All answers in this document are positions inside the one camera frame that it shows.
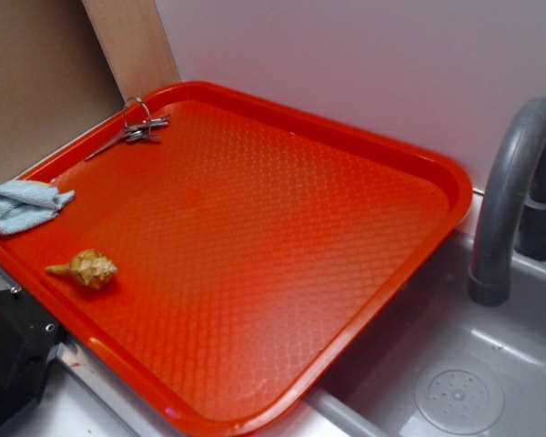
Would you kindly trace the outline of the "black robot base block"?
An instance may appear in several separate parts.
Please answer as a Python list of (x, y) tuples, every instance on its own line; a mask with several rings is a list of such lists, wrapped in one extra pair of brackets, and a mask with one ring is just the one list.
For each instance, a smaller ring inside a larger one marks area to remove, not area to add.
[(0, 290), (0, 433), (42, 401), (63, 329), (20, 286)]

